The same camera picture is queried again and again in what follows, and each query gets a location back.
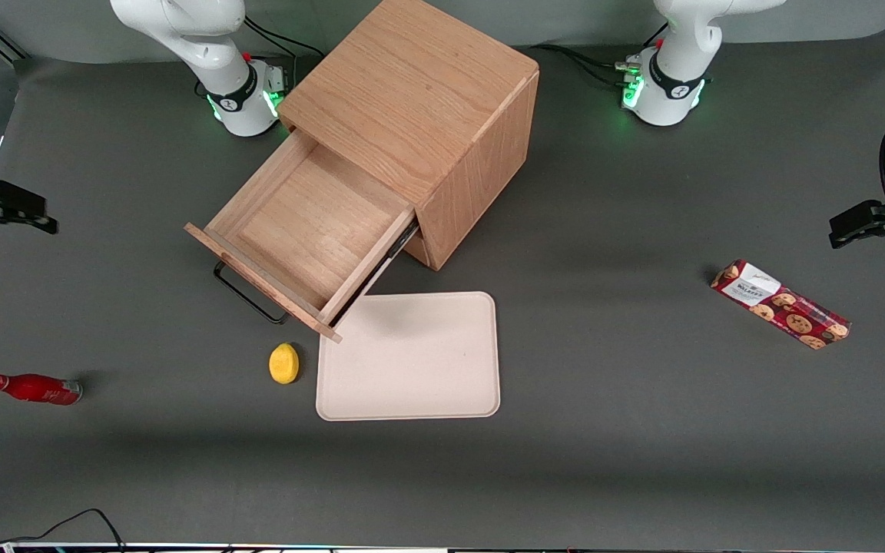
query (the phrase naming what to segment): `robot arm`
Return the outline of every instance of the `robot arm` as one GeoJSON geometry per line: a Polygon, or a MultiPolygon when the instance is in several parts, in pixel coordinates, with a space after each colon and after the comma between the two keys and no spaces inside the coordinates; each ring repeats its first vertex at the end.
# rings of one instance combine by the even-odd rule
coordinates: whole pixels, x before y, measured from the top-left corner
{"type": "Polygon", "coordinates": [[[254,136],[277,122],[277,95],[285,92],[281,70],[246,61],[228,38],[244,22],[244,0],[111,0],[111,7],[126,27],[190,66],[231,133],[254,136]]]}
{"type": "Polygon", "coordinates": [[[723,43],[723,29],[716,18],[752,14],[780,6],[786,0],[654,0],[668,20],[670,32],[660,49],[650,46],[628,56],[618,69],[630,91],[622,107],[644,121],[659,126],[678,123],[698,103],[702,75],[723,43]],[[641,74],[641,67],[647,71],[641,74]]]}
{"type": "Polygon", "coordinates": [[[691,81],[705,73],[719,46],[723,29],[716,18],[755,14],[786,0],[654,0],[654,7],[668,20],[671,34],[667,48],[658,52],[658,66],[679,81],[691,81]]]}

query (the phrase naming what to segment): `cookie box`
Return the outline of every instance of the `cookie box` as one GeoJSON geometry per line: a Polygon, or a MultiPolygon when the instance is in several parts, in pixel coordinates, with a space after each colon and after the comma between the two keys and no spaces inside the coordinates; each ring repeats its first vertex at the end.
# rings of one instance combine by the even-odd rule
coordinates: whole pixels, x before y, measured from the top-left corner
{"type": "Polygon", "coordinates": [[[849,336],[849,321],[742,259],[723,269],[712,287],[811,349],[849,336]]]}

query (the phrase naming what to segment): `wooden box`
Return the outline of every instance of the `wooden box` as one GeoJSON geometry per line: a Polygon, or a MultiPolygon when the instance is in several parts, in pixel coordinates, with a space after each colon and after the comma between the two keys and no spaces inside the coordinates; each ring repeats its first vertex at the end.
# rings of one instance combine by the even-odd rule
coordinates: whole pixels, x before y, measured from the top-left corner
{"type": "Polygon", "coordinates": [[[281,102],[288,139],[187,231],[338,342],[415,224],[405,250],[438,270],[519,170],[537,87],[527,56],[421,0],[383,0],[281,102]]]}

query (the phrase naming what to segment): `gray table surface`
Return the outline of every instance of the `gray table surface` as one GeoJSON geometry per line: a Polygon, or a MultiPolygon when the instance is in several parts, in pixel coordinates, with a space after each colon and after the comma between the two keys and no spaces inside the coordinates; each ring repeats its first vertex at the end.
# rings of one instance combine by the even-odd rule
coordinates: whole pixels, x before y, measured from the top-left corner
{"type": "Polygon", "coordinates": [[[0,538],[94,506],[130,541],[885,550],[885,239],[827,239],[880,197],[885,35],[726,45],[669,129],[531,53],[523,169],[442,272],[404,256],[374,290],[494,296],[501,409],[351,424],[313,408],[315,333],[257,318],[182,230],[284,133],[229,136],[182,64],[22,66],[0,178],[61,230],[0,227],[0,371],[88,392],[0,395],[0,538]],[[740,257],[850,338],[812,351],[709,290],[740,257]],[[286,340],[304,375],[278,386],[286,340]]]}

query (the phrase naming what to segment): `beige tray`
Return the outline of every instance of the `beige tray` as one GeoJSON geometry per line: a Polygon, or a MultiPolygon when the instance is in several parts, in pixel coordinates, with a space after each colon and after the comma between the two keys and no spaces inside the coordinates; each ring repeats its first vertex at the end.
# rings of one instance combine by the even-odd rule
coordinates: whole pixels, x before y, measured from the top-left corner
{"type": "Polygon", "coordinates": [[[330,421],[491,416],[501,405],[487,293],[360,297],[320,337],[317,413],[330,421]]]}

